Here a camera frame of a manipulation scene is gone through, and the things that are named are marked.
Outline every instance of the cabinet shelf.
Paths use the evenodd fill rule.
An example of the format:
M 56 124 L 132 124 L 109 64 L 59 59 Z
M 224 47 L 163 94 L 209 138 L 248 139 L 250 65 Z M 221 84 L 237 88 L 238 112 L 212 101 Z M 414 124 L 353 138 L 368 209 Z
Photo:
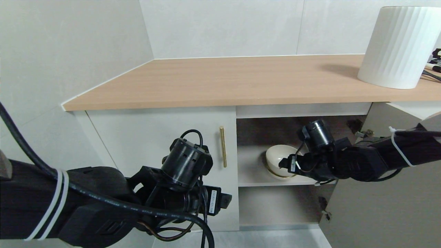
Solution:
M 308 186 L 239 188 L 241 228 L 317 224 L 320 217 Z
M 316 180 L 297 175 L 288 180 L 279 180 L 270 175 L 264 166 L 265 152 L 271 146 L 287 144 L 299 147 L 295 133 L 303 125 L 323 119 L 330 127 L 334 139 L 355 136 L 346 126 L 348 120 L 364 120 L 365 116 L 305 116 L 281 118 L 237 119 L 237 162 L 239 187 L 311 185 Z
M 237 147 L 239 187 L 307 185 L 316 182 L 312 178 L 299 175 L 289 180 L 272 177 L 263 165 L 263 156 L 270 147 L 271 145 Z

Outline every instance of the ribbed white container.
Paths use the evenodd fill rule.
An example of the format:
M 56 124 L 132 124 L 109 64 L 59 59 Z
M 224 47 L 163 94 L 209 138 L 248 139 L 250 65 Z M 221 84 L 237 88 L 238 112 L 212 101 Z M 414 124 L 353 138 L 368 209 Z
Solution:
M 440 32 L 441 8 L 381 8 L 358 78 L 388 88 L 415 88 Z

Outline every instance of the wall tile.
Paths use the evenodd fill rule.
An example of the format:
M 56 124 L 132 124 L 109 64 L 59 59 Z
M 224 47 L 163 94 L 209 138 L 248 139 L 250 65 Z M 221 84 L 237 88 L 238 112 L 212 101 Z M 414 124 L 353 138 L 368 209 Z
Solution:
M 141 0 L 155 59 L 296 54 L 303 0 Z
M 61 107 L 53 108 L 19 129 L 29 145 L 51 167 L 103 166 L 75 116 Z M 8 158 L 31 163 L 10 134 L 1 139 L 0 149 Z
M 365 53 L 383 6 L 441 7 L 441 1 L 305 0 L 297 54 Z
M 21 125 L 152 60 L 137 0 L 1 1 L 1 100 Z

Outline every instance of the black cable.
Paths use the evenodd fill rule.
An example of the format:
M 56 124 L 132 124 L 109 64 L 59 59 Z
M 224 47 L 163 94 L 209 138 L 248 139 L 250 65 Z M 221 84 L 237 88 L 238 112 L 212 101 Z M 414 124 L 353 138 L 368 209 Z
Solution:
M 320 185 L 325 185 L 325 184 L 328 184 L 328 183 L 333 182 L 333 181 L 335 181 L 335 179 L 327 180 L 326 182 L 320 183 Z
M 54 168 L 47 165 L 35 152 L 34 150 L 29 146 L 29 144 L 26 142 L 26 140 L 23 138 L 22 134 L 18 130 L 17 126 L 15 125 L 12 118 L 9 116 L 8 112 L 4 108 L 3 104 L 0 102 L 0 116 L 3 119 L 4 123 L 6 124 L 6 127 L 9 129 L 9 132 L 11 132 L 12 137 L 14 137 L 15 141 L 18 143 L 20 148 L 23 150 L 23 152 L 28 156 L 28 158 L 37 166 L 39 169 L 41 169 L 46 174 L 50 175 L 53 179 L 57 180 L 57 172 Z M 93 192 L 89 190 L 86 187 L 83 187 L 82 185 L 75 183 L 73 181 L 69 182 L 69 187 L 78 193 L 82 195 L 86 195 L 90 198 L 93 198 L 97 201 L 112 205 L 114 207 L 118 207 L 127 211 L 135 212 L 137 214 L 146 214 L 146 215 L 152 215 L 152 216 L 161 216 L 166 218 L 174 218 L 174 219 L 180 219 L 185 221 L 190 221 L 196 223 L 201 229 L 206 233 L 207 240 L 208 240 L 208 246 L 210 248 L 214 248 L 214 238 L 213 233 L 211 232 L 209 226 L 203 222 L 199 217 L 194 216 L 192 214 L 188 213 L 182 213 L 182 212 L 175 212 L 175 211 L 168 211 L 168 210 L 161 210 L 161 209 L 155 209 L 150 207 L 144 207 L 138 204 L 134 203 L 128 203 L 122 200 L 115 199 L 113 197 L 109 197 L 107 195 Z
M 208 199 L 208 192 L 207 192 L 207 188 L 204 187 L 203 181 L 202 181 L 202 176 L 200 176 L 199 178 L 199 187 L 203 187 L 203 193 L 201 195 L 202 200 L 203 200 L 203 206 L 204 206 L 204 222 L 207 223 L 207 216 L 208 216 L 208 204 L 207 204 L 207 199 Z M 205 232 L 202 231 L 202 240 L 201 240 L 201 248 L 205 247 Z
M 426 75 L 426 76 L 429 76 L 429 77 L 432 77 L 432 78 L 434 78 L 434 79 L 436 79 L 436 80 L 438 80 L 438 81 L 441 81 L 441 77 L 439 77 L 439 76 L 437 76 L 437 75 L 435 75 L 435 74 L 432 74 L 432 73 L 430 73 L 430 72 L 428 72 L 428 71 L 426 71 L 426 70 L 423 70 L 423 71 L 422 71 L 422 74 L 423 74 L 423 75 Z
M 381 181 L 389 180 L 389 179 L 391 179 L 392 177 L 398 175 L 398 173 L 400 173 L 401 170 L 402 170 L 402 169 L 397 169 L 396 171 L 394 171 L 392 174 L 390 174 L 390 175 L 387 176 L 387 177 L 378 178 L 378 179 L 375 179 L 375 180 L 372 180 L 372 181 L 373 181 L 373 182 L 381 182 Z
M 298 148 L 297 151 L 295 152 L 294 160 L 295 160 L 296 163 L 298 163 L 298 162 L 297 162 L 297 154 L 299 154 L 300 150 L 303 148 L 304 145 L 305 145 L 305 140 L 302 142 L 302 144 L 299 146 L 299 148 Z
M 187 135 L 187 134 L 189 134 L 189 133 L 197 133 L 197 134 L 198 134 L 198 136 L 199 136 L 199 146 L 202 147 L 202 145 L 204 144 L 204 141 L 203 141 L 203 139 L 202 139 L 202 134 L 201 134 L 201 132 L 199 132 L 199 131 L 196 130 L 196 129 L 190 129 L 190 130 L 185 131 L 185 132 L 181 135 L 181 138 L 185 137 L 185 135 Z

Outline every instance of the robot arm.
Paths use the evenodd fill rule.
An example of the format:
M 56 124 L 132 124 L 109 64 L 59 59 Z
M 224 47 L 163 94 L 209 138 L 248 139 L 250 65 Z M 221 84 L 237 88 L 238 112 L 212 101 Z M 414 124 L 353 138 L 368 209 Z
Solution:
M 161 169 L 143 166 L 131 178 L 111 167 L 85 167 L 61 174 L 32 150 L 1 102 L 0 115 L 34 163 L 9 160 L 1 154 L 1 239 L 59 238 L 74 246 L 104 248 L 134 227 L 173 241 L 197 224 L 203 230 L 202 246 L 206 237 L 214 248 L 206 216 L 227 208 L 232 196 L 219 187 L 203 185 L 202 176 L 209 173 L 213 160 L 199 131 L 189 130 L 175 139 Z M 198 133 L 199 144 L 184 138 L 189 132 Z M 139 184 L 142 187 L 135 192 Z M 190 222 L 186 229 L 164 228 L 184 221 Z M 165 230 L 180 233 L 163 237 L 160 233 Z
M 441 160 L 441 115 L 421 121 L 410 130 L 396 131 L 384 138 L 367 138 L 355 145 L 347 138 L 335 141 L 321 120 L 304 126 L 298 136 L 309 152 L 304 156 L 291 154 L 279 167 L 317 181 L 385 180 L 402 168 Z M 381 178 L 390 170 L 396 172 Z

